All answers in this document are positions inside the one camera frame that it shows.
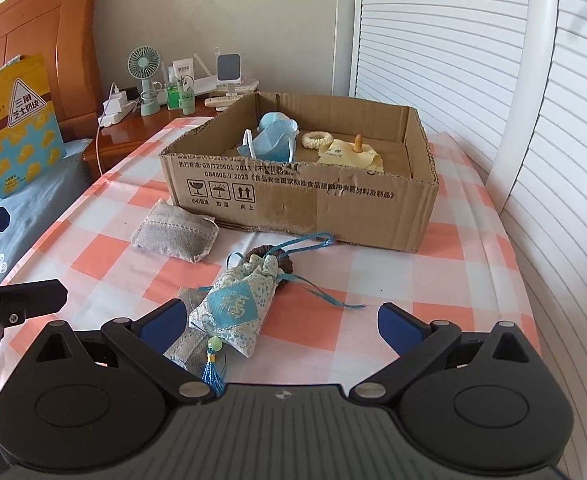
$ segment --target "checkered tablecloth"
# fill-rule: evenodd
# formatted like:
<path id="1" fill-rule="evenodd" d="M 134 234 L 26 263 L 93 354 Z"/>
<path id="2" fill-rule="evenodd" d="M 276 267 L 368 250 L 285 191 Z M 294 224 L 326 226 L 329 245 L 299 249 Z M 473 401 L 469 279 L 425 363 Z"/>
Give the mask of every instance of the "checkered tablecloth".
<path id="1" fill-rule="evenodd" d="M 139 318 L 176 297 L 181 286 L 211 285 L 227 256 L 286 235 L 222 229 L 197 265 L 135 249 L 134 230 L 168 191 L 158 153 L 206 118 L 176 120 L 100 178 L 9 273 L 4 284 L 57 278 L 68 301 L 55 316 L 7 329 L 0 388 L 45 323 L 61 318 L 94 330 Z M 227 381 L 341 383 L 345 389 L 396 355 L 377 331 L 377 310 L 392 301 L 425 321 L 449 319 L 465 331 L 513 320 L 538 346 L 515 255 L 478 173 L 447 134 L 431 139 L 440 193 L 417 254 L 336 244 L 293 254 L 295 272 L 347 303 L 332 306 L 290 283 L 276 294 L 250 359 L 227 349 Z"/>

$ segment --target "nightstand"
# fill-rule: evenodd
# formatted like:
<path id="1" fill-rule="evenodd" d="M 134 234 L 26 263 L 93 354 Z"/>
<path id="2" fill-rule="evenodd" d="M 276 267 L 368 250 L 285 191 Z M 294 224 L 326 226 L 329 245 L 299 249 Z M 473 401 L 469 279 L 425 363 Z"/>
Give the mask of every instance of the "nightstand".
<path id="1" fill-rule="evenodd" d="M 189 117 L 213 117 L 220 112 L 215 108 L 204 106 L 204 97 L 197 98 L 195 101 L 195 113 Z M 182 110 L 169 110 L 166 105 L 160 108 L 160 111 L 150 116 L 141 116 L 139 109 L 132 111 L 122 121 L 113 126 L 107 126 L 100 132 L 98 140 L 98 149 L 100 151 L 100 163 L 102 171 L 107 172 L 113 166 L 123 160 L 129 153 L 146 140 L 157 134 L 162 128 L 169 124 L 173 119 L 187 117 Z M 97 167 L 96 142 L 92 142 L 83 155 L 84 161 L 89 166 L 92 181 L 100 177 L 100 171 Z"/>

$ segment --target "wooden peg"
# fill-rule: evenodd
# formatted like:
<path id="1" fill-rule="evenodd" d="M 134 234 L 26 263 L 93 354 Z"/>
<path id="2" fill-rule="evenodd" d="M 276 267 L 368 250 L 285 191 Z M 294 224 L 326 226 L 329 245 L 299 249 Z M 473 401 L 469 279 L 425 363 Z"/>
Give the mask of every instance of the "wooden peg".
<path id="1" fill-rule="evenodd" d="M 362 153 L 363 152 L 363 136 L 361 136 L 361 135 L 355 136 L 355 142 L 353 143 L 353 151 L 355 153 Z"/>

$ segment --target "brown scrunchie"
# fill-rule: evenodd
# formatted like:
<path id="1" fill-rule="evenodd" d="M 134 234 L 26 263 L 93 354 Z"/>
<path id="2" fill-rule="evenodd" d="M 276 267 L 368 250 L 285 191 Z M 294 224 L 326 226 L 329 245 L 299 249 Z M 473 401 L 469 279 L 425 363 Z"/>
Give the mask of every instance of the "brown scrunchie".
<path id="1" fill-rule="evenodd" d="M 263 258 L 266 256 L 266 254 L 271 249 L 273 249 L 272 245 L 261 245 L 260 247 L 256 247 L 254 249 L 251 249 L 244 256 L 244 262 L 246 263 L 249 261 L 249 259 L 251 258 L 251 254 L 256 254 L 257 256 L 260 256 L 261 258 Z M 278 267 L 280 267 L 282 269 L 282 272 L 285 272 L 286 274 L 293 273 L 293 262 L 291 261 L 289 254 L 286 254 L 282 249 L 278 249 L 277 251 L 275 251 L 275 253 L 273 253 L 273 256 L 278 258 Z M 275 290 L 280 290 L 281 288 L 283 288 L 285 283 L 286 283 L 286 281 L 282 280 L 280 283 L 278 283 L 278 286 L 276 287 Z"/>

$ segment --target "blue bedding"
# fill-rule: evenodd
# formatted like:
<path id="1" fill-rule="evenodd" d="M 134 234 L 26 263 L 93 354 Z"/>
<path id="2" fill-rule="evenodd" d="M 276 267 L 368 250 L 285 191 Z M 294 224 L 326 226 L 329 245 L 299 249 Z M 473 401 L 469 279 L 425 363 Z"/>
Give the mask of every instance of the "blue bedding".
<path id="1" fill-rule="evenodd" d="M 90 185 L 82 152 L 90 139 L 67 142 L 67 156 L 25 188 L 0 199 L 11 215 L 0 233 L 0 283 L 26 251 Z"/>

